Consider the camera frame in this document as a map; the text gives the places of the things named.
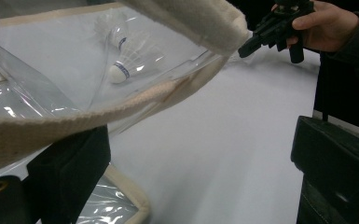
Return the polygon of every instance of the black handle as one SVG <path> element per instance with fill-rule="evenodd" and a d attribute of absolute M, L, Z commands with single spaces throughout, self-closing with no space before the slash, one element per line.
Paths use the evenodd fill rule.
<path fill-rule="evenodd" d="M 301 63 L 304 61 L 304 50 L 303 50 L 303 41 L 301 34 L 297 34 L 298 41 L 295 45 L 292 45 L 289 49 L 290 51 L 290 61 L 292 63 Z"/>

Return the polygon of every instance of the white table surface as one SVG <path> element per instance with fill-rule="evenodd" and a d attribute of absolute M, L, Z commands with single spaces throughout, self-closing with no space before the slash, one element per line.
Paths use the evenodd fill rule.
<path fill-rule="evenodd" d="M 295 224 L 302 173 L 290 153 L 318 69 L 316 53 L 292 64 L 265 47 L 112 136 L 112 163 L 149 197 L 151 223 Z"/>

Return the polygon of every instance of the beige fabric strap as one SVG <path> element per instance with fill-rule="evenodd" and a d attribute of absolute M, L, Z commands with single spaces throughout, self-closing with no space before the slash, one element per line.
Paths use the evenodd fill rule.
<path fill-rule="evenodd" d="M 128 219 L 126 224 L 144 223 L 150 213 L 150 204 L 142 189 L 124 174 L 119 172 L 112 164 L 107 166 L 104 176 L 118 187 L 136 208 L 138 208 L 138 212 Z"/>

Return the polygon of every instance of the dark clothing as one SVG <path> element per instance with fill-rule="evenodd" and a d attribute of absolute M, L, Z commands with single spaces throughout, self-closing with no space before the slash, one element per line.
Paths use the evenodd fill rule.
<path fill-rule="evenodd" d="M 359 27 L 339 52 L 321 54 L 314 108 L 359 127 Z"/>
<path fill-rule="evenodd" d="M 244 15 L 250 31 L 261 22 L 264 16 L 271 12 L 274 0 L 228 0 L 234 7 Z"/>

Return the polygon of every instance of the shuttlecock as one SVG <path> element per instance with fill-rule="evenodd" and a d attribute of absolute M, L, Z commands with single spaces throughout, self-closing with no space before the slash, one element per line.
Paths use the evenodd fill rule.
<path fill-rule="evenodd" d="M 121 83 L 129 77 L 158 69 L 163 59 L 164 54 L 150 34 L 137 32 L 127 37 L 118 59 L 107 74 L 111 82 Z"/>
<path fill-rule="evenodd" d="M 94 23 L 94 31 L 102 40 L 108 37 L 113 46 L 121 49 L 129 32 L 127 16 L 122 11 L 111 8 L 97 18 Z"/>

